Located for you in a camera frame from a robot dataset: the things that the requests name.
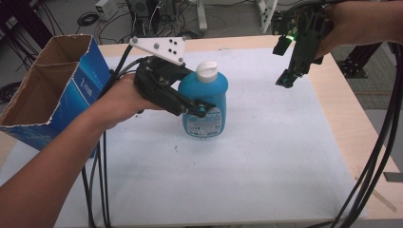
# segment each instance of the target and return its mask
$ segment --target human arm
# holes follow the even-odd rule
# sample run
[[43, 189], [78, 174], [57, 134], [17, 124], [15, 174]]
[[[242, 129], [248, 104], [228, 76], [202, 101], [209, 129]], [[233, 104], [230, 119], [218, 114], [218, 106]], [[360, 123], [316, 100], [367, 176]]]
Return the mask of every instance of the human arm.
[[403, 44], [403, 1], [343, 2], [328, 7], [326, 16], [334, 28], [321, 41], [317, 58], [341, 45]]
[[158, 109], [126, 75], [0, 187], [0, 224], [53, 227], [71, 186], [103, 132], [137, 111]]

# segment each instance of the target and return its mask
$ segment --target floor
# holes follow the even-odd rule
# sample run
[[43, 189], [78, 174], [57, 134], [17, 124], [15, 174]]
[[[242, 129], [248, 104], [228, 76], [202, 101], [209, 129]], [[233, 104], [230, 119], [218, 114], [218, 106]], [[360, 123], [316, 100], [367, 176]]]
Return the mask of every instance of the floor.
[[[188, 0], [190, 3], [196, 2], [195, 0]], [[53, 31], [52, 25], [55, 30], [55, 34], [73, 34], [73, 33], [87, 33], [94, 34], [99, 44], [113, 44], [120, 41], [127, 42], [128, 35], [132, 30], [131, 17], [128, 14], [127, 7], [124, 6], [125, 0], [116, 0], [119, 7], [118, 13], [113, 17], [113, 21], [110, 20], [107, 23], [101, 23], [99, 26], [102, 32], [97, 28], [97, 23], [88, 27], [79, 27], [77, 25], [77, 19], [86, 12], [95, 11], [94, 4], [96, 0], [46, 0], [45, 5], [39, 5], [37, 8], [38, 15], [42, 18], [48, 28]], [[186, 20], [185, 28], [192, 31], [192, 35], [201, 36], [204, 38], [211, 37], [232, 37], [232, 36], [244, 36], [244, 35], [261, 35], [259, 25], [258, 7], [255, 3], [242, 3], [234, 6], [212, 6], [208, 4], [233, 4], [235, 1], [231, 0], [205, 0], [206, 3], [206, 19], [208, 24], [208, 30], [200, 32], [198, 30], [198, 20], [196, 8], [193, 6], [187, 7], [183, 11], [183, 17]], [[282, 5], [293, 3], [293, 0], [279, 0]], [[45, 8], [49, 8], [50, 12], [57, 21], [59, 30], [54, 21], [49, 22], [48, 16], [45, 13]], [[278, 6], [277, 10], [285, 10], [289, 6]], [[183, 25], [182, 19], [176, 20], [172, 23], [167, 23], [164, 29], [158, 28], [160, 36], [173, 35], [178, 31], [178, 27]], [[17, 28], [15, 31], [21, 32], [22, 35], [27, 37], [23, 29]], [[29, 41], [33, 48], [37, 51], [39, 48], [31, 41]], [[12, 51], [7, 42], [3, 39], [0, 41], [0, 87], [8, 85], [10, 83], [19, 82], [26, 74], [27, 70], [23, 66], [22, 60]], [[5, 107], [5, 104], [0, 104], [0, 110]], [[385, 110], [365, 110], [368, 118], [373, 123], [374, 128], [379, 132], [382, 125]], [[398, 132], [396, 136], [392, 158], [397, 164], [400, 171], [403, 170], [403, 132]], [[368, 222], [360, 221], [354, 225], [354, 227], [402, 227], [402, 220], [395, 221], [380, 221], [380, 222]], [[288, 227], [303, 227], [305, 224], [278, 224], [279, 228]]]

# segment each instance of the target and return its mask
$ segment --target human hand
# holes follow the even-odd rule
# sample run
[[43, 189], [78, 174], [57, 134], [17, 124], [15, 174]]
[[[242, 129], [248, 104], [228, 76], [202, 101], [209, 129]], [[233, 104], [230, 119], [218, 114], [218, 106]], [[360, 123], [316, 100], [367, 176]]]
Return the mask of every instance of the human hand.
[[316, 58], [341, 45], [402, 43], [403, 2], [343, 2], [326, 10], [333, 30], [320, 43]]
[[134, 74], [122, 77], [100, 100], [89, 107], [104, 129], [123, 122], [140, 110], [161, 108], [144, 99], [134, 86]]

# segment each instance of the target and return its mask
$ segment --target bottle pump top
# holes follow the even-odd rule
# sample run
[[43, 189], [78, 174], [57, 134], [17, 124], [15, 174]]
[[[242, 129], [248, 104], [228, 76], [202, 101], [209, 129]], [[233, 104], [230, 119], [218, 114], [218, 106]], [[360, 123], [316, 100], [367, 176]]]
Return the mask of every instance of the bottle pump top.
[[214, 61], [204, 61], [196, 68], [198, 80], [202, 83], [211, 83], [217, 79], [217, 63]]

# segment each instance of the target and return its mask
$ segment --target white paper sheet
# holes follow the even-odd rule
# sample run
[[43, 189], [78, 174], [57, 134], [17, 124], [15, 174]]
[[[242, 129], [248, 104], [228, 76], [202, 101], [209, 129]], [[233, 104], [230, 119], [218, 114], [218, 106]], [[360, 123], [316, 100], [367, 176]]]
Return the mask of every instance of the white paper sheet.
[[[225, 129], [215, 138], [194, 138], [182, 129], [181, 117], [146, 110], [109, 130], [112, 224], [334, 218], [353, 181], [306, 77], [297, 79], [293, 88], [275, 85], [290, 56], [291, 50], [280, 57], [269, 48], [186, 53], [189, 68], [214, 60], [227, 77]], [[106, 58], [112, 68], [119, 60]], [[1, 169], [0, 183], [35, 153], [16, 144]], [[101, 225], [98, 196], [97, 187], [93, 210]], [[56, 225], [86, 226], [86, 221], [79, 177]]]

